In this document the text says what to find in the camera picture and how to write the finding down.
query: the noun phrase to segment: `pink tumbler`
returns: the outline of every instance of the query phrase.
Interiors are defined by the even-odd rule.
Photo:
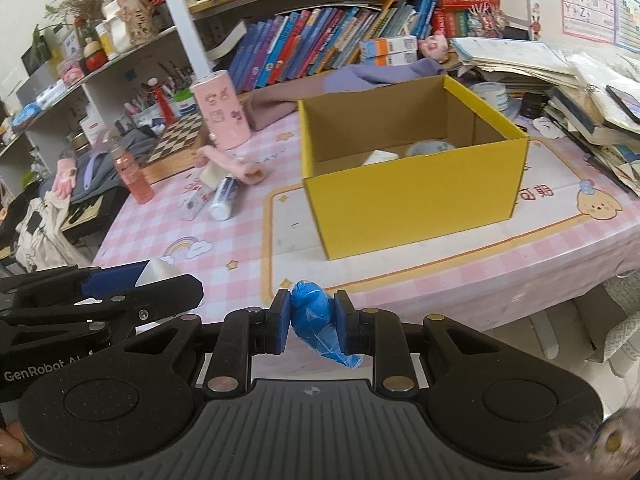
[[[218,70],[191,86],[211,137],[220,150],[230,150],[251,137],[249,124],[226,70]]]

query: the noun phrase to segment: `tablecloth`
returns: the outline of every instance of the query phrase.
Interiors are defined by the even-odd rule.
[[[203,282],[205,298],[196,312],[204,322],[222,320],[238,308],[268,306],[268,299],[260,294],[265,204],[276,190],[300,185],[299,140],[298,115],[291,114],[234,150],[246,160],[263,162],[271,174],[264,183],[242,191],[237,213],[228,221],[216,222],[206,210],[191,222],[179,217],[181,197],[197,185],[199,170],[155,184],[156,196],[146,205],[130,197],[94,264],[109,267],[162,257]],[[545,142],[562,160],[592,179],[597,189],[618,201],[622,210],[615,218],[585,218],[576,225],[551,230],[542,239],[466,264],[447,267],[439,262],[401,282],[369,290],[355,287],[351,297],[356,307],[387,308],[407,322],[421,322],[425,314],[439,312],[487,330],[640,267],[640,201],[585,164],[582,152],[569,139]],[[484,191],[479,187],[474,192]]]

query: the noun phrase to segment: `floor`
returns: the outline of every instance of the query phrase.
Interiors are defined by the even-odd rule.
[[[606,415],[615,412],[626,401],[630,391],[638,382],[638,364],[631,370],[625,379],[616,377],[607,363],[593,363],[586,359],[593,353],[591,342],[586,335],[580,317],[571,301],[558,304],[547,310],[550,322],[556,332],[560,351],[552,360],[554,364],[570,370],[585,379],[599,394]],[[513,323],[489,330],[488,335],[519,348],[529,354],[545,359],[528,318],[520,319]],[[328,380],[328,379],[353,379],[369,378],[372,371],[371,358],[366,358],[362,365],[355,370],[335,365],[329,372],[315,374],[297,374],[295,377],[282,376],[271,378],[295,378],[300,380]],[[426,386],[424,374],[419,367],[418,381],[420,386]]]

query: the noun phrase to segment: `cardboard box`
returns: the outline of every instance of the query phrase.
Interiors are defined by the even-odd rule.
[[[329,259],[507,220],[529,139],[448,76],[298,102],[302,176]],[[457,147],[361,166],[374,150]]]
[[[396,36],[395,38],[376,38],[360,42],[362,57],[386,56],[396,52],[417,50],[418,40],[415,36]]]
[[[363,57],[360,64],[376,65],[376,66],[402,66],[418,61],[417,50],[408,52],[398,52],[397,54],[388,54],[386,56]]]

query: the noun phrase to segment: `screw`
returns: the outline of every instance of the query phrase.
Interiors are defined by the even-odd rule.
[[[415,383],[409,377],[393,375],[382,381],[382,385],[390,392],[408,392]]]
[[[207,381],[207,388],[212,392],[232,392],[238,385],[238,380],[225,375]]]
[[[97,332],[98,330],[102,330],[106,326],[107,324],[103,321],[94,321],[89,325],[89,330],[91,330],[91,332]]]

